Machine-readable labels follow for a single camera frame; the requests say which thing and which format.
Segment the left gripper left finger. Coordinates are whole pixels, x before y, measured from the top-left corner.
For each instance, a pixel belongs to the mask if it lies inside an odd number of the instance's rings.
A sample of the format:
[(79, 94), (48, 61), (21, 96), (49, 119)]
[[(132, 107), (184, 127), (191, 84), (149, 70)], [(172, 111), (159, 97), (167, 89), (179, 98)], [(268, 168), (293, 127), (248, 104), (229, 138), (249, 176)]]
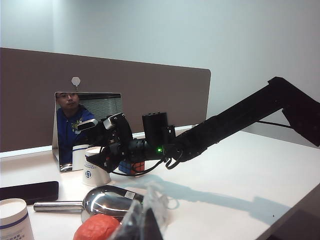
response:
[(143, 240), (143, 207), (138, 200), (133, 200), (120, 226), (112, 234), (113, 240)]

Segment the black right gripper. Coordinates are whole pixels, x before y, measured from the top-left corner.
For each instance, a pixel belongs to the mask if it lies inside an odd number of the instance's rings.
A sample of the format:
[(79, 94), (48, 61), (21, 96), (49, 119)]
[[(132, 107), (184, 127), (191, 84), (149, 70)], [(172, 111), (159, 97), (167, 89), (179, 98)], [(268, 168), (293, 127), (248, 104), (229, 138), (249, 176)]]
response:
[[(120, 160), (126, 160), (133, 136), (125, 115), (122, 112), (114, 114), (103, 121), (103, 126), (111, 153)], [(89, 163), (111, 173), (118, 167), (118, 161), (109, 155), (110, 151), (105, 147), (89, 147), (85, 150), (85, 158)]]

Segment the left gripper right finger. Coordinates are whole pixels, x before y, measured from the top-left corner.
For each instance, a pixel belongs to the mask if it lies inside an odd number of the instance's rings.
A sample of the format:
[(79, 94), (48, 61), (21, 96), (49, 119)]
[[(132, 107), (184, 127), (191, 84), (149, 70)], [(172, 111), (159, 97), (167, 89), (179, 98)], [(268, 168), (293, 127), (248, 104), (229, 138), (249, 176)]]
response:
[(158, 193), (148, 186), (143, 200), (143, 239), (163, 240), (169, 220), (169, 200), (165, 194)]

